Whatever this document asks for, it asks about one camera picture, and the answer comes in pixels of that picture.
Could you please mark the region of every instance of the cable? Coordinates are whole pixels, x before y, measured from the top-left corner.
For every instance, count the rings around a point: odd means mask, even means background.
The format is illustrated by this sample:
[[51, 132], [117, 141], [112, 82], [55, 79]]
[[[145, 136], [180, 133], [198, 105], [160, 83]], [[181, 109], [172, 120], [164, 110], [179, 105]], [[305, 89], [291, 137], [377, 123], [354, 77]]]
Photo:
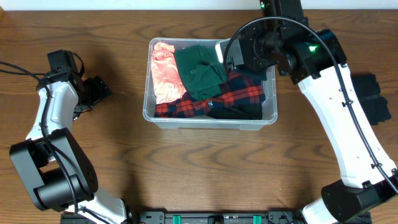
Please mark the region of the cable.
[[25, 70], [25, 69], [23, 69], [23, 68], [21, 68], [21, 67], [18, 67], [18, 66], [12, 65], [12, 64], [10, 64], [10, 63], [6, 63], [6, 62], [0, 62], [0, 65], [5, 65], [5, 66], [8, 66], [8, 67], [11, 67], [11, 68], [15, 68], [15, 69], [17, 69], [17, 70], [20, 70], [20, 71], [24, 72], [25, 74], [28, 74], [28, 75], [30, 75], [31, 77], [33, 77], [33, 78], [36, 79], [40, 84], [42, 84], [42, 85], [44, 86], [44, 88], [45, 88], [45, 90], [46, 90], [46, 92], [47, 92], [47, 100], [45, 101], [44, 110], [43, 110], [43, 114], [42, 114], [42, 120], [41, 120], [41, 122], [39, 123], [39, 126], [41, 127], [41, 130], [42, 130], [44, 143], [47, 145], [47, 147], [48, 147], [48, 149], [50, 150], [51, 154], [53, 155], [53, 157], [54, 157], [55, 160], [57, 161], [58, 165], [59, 165], [60, 168], [61, 168], [61, 171], [62, 171], [63, 175], [65, 176], [65, 178], [66, 178], [66, 180], [67, 180], [67, 182], [68, 182], [68, 185], [69, 185], [69, 187], [70, 187], [70, 191], [71, 191], [71, 193], [72, 193], [73, 205], [74, 205], [74, 207], [75, 207], [75, 212], [74, 212], [74, 213], [77, 214], [77, 212], [78, 212], [78, 207], [77, 207], [76, 191], [75, 191], [75, 188], [73, 187], [72, 180], [70, 179], [70, 176], [69, 176], [69, 174], [68, 174], [68, 171], [67, 171], [67, 169], [65, 168], [65, 166], [63, 165], [63, 162], [62, 162], [61, 159], [59, 158], [58, 154], [55, 152], [55, 149], [54, 149], [55, 146], [53, 146], [53, 145], [51, 144], [51, 142], [49, 141], [49, 139], [47, 138], [47, 135], [46, 135], [46, 133], [45, 133], [45, 130], [47, 129], [45, 119], [46, 119], [46, 117], [47, 117], [47, 111], [49, 110], [50, 101], [51, 101], [51, 97], [52, 97], [52, 96], [51, 96], [50, 89], [49, 89], [48, 86], [43, 82], [43, 80], [39, 79], [35, 74], [30, 73], [29, 71], [27, 71], [27, 70]]
[[227, 68], [226, 68], [226, 57], [227, 57], [227, 55], [228, 55], [229, 49], [231, 48], [231, 45], [232, 45], [233, 41], [234, 41], [234, 40], [238, 37], [238, 35], [239, 35], [245, 28], [247, 28], [248, 26], [250, 26], [250, 25], [252, 25], [252, 24], [254, 24], [254, 23], [256, 23], [256, 22], [259, 22], [259, 21], [268, 21], [268, 20], [277, 20], [277, 21], [288, 21], [288, 22], [291, 22], [291, 23], [293, 23], [293, 24], [296, 24], [296, 25], [298, 25], [298, 26], [304, 28], [304, 29], [307, 30], [309, 33], [311, 33], [316, 39], [318, 39], [319, 43], [320, 43], [320, 44], [322, 45], [322, 47], [326, 50], [326, 52], [328, 53], [328, 55], [329, 55], [330, 58], [331, 58], [331, 61], [333, 62], [333, 66], [334, 66], [334, 68], [335, 68], [335, 70], [336, 70], [337, 77], [338, 77], [338, 81], [339, 81], [340, 86], [341, 86], [341, 91], [343, 92], [343, 96], [344, 96], [344, 99], [345, 99], [345, 105], [346, 105], [347, 108], [348, 108], [348, 111], [349, 111], [349, 113], [350, 113], [350, 115], [351, 115], [351, 117], [352, 117], [352, 119], [353, 119], [355, 128], [357, 129], [358, 134], [359, 134], [359, 136], [361, 137], [362, 142], [364, 143], [364, 145], [365, 145], [365, 147], [366, 147], [366, 150], [368, 151], [369, 155], [371, 156], [371, 159], [372, 159], [372, 161], [373, 161], [373, 163], [374, 163], [374, 164], [372, 164], [372, 166], [373, 166], [373, 167], [376, 167], [376, 168], [378, 169], [378, 171], [380, 172], [380, 174], [384, 177], [384, 179], [385, 179], [386, 182], [390, 185], [390, 187], [391, 187], [392, 190], [395, 192], [395, 194], [398, 195], [398, 189], [397, 189], [397, 187], [391, 182], [391, 180], [390, 180], [390, 178], [388, 177], [388, 175], [387, 175], [387, 174], [384, 172], [384, 170], [381, 168], [382, 164], [379, 163], [379, 161], [376, 159], [376, 156], [374, 155], [373, 150], [371, 149], [371, 147], [370, 147], [370, 145], [369, 145], [369, 143], [368, 143], [368, 140], [366, 140], [366, 137], [365, 137], [365, 135], [364, 135], [364, 133], [363, 133], [363, 131], [362, 131], [362, 129], [361, 129], [361, 126], [359, 125], [358, 119], [357, 119], [356, 116], [355, 116], [354, 109], [353, 109], [353, 107], [351, 106], [352, 101], [349, 99], [349, 96], [348, 96], [348, 93], [347, 93], [347, 89], [346, 89], [346, 86], [345, 86], [345, 84], [344, 84], [343, 76], [342, 76], [342, 74], [341, 74], [341, 72], [340, 72], [340, 69], [339, 69], [339, 67], [338, 67], [338, 64], [337, 64], [336, 59], [334, 58], [333, 54], [330, 52], [328, 46], [324, 43], [324, 41], [322, 41], [322, 39], [319, 37], [319, 35], [318, 35], [313, 29], [311, 29], [311, 28], [307, 27], [306, 25], [303, 25], [303, 24], [301, 24], [301, 23], [299, 23], [299, 22], [297, 22], [297, 21], [295, 21], [295, 20], [293, 20], [293, 19], [289, 19], [289, 18], [282, 17], [282, 16], [261, 17], [261, 18], [254, 19], [254, 20], [248, 22], [247, 24], [245, 24], [245, 25], [243, 25], [241, 28], [239, 28], [238, 31], [235, 32], [235, 34], [231, 37], [231, 39], [229, 40], [229, 42], [228, 42], [228, 44], [227, 44], [227, 46], [226, 46], [226, 48], [225, 48], [225, 53], [224, 53], [224, 55], [223, 55], [223, 58], [224, 58], [223, 66], [224, 66], [224, 69], [225, 69], [226, 73], [228, 73]]
[[[10, 71], [5, 71], [3, 69], [0, 69], [0, 72], [3, 73], [8, 73], [8, 74], [12, 74], [12, 75], [30, 75], [28, 73], [22, 73], [22, 72], [10, 72]], [[33, 73], [34, 75], [45, 75], [45, 73]]]
[[85, 212], [89, 213], [92, 217], [98, 219], [99, 221], [101, 221], [101, 222], [103, 222], [103, 223], [105, 223], [105, 224], [110, 224], [110, 222], [108, 222], [108, 221], [106, 221], [105, 219], [103, 219], [103, 218], [97, 216], [97, 214], [95, 214], [93, 211], [87, 209], [86, 207], [80, 209], [80, 211], [82, 211], [83, 213], [85, 213]]

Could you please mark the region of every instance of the red plaid fabric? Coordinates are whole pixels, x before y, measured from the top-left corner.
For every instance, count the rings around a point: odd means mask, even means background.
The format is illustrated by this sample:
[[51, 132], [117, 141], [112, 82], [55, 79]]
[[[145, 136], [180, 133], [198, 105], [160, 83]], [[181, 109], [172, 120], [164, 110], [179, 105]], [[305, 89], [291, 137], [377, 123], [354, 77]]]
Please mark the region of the red plaid fabric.
[[238, 105], [262, 103], [266, 100], [261, 81], [233, 73], [220, 84], [221, 94], [197, 101], [187, 92], [181, 99], [156, 105], [156, 118], [191, 118], [207, 114], [212, 108], [229, 108]]

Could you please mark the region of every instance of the wooden tabletop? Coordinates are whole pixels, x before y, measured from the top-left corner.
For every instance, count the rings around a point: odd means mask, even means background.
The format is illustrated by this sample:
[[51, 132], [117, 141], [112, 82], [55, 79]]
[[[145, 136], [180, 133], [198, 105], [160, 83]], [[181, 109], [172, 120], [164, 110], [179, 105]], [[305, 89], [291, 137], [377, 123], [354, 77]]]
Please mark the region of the wooden tabletop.
[[[392, 119], [373, 130], [398, 162], [398, 11], [305, 11], [314, 29], [339, 38], [353, 73], [372, 72]], [[84, 60], [113, 95], [73, 123], [99, 185], [138, 210], [260, 211], [301, 208], [340, 173], [310, 103], [277, 77], [279, 118], [260, 131], [159, 129], [142, 117], [148, 44], [154, 37], [225, 39], [260, 11], [6, 12], [0, 60], [47, 72], [47, 53]], [[0, 223], [59, 223], [31, 202], [10, 158], [32, 128], [39, 97], [31, 77], [0, 74]], [[397, 223], [398, 199], [372, 210], [375, 223]]]

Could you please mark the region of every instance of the gray plastic container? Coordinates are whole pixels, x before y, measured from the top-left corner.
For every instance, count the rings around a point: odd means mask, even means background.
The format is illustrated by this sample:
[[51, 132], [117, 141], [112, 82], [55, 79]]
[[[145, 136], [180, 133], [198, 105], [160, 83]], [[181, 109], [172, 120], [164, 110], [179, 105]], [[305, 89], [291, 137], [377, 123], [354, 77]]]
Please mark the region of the gray plastic container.
[[276, 104], [275, 68], [267, 71], [267, 81], [262, 83], [266, 100], [262, 104], [262, 120], [230, 120], [214, 119], [208, 116], [196, 116], [193, 118], [155, 118], [156, 97], [154, 83], [150, 70], [150, 56], [153, 53], [154, 45], [158, 42], [174, 45], [176, 50], [184, 49], [192, 45], [215, 46], [220, 40], [206, 39], [174, 39], [157, 37], [149, 43], [147, 78], [145, 85], [144, 109], [142, 114], [147, 121], [153, 122], [160, 128], [234, 128], [240, 130], [258, 131], [265, 125], [275, 123], [278, 118]]

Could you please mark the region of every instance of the dark green fabric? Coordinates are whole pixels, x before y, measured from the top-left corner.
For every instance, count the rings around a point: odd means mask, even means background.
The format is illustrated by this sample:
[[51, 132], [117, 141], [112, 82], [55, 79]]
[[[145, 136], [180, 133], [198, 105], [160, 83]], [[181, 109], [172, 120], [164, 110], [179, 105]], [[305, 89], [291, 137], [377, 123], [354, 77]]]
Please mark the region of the dark green fabric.
[[178, 74], [188, 93], [196, 100], [221, 94], [219, 84], [227, 76], [214, 47], [194, 45], [174, 53]]

